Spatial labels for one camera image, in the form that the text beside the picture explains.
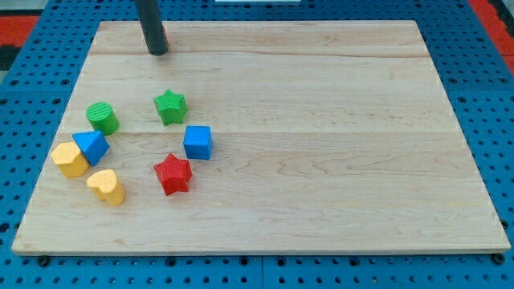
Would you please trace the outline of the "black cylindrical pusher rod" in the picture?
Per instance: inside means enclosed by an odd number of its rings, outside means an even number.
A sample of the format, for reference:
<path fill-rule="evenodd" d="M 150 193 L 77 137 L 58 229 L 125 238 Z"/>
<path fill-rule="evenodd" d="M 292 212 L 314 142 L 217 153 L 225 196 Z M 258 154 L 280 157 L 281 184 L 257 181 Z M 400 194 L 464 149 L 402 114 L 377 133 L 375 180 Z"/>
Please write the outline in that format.
<path fill-rule="evenodd" d="M 147 49 L 151 55 L 168 52 L 168 40 L 156 0 L 134 0 Z"/>

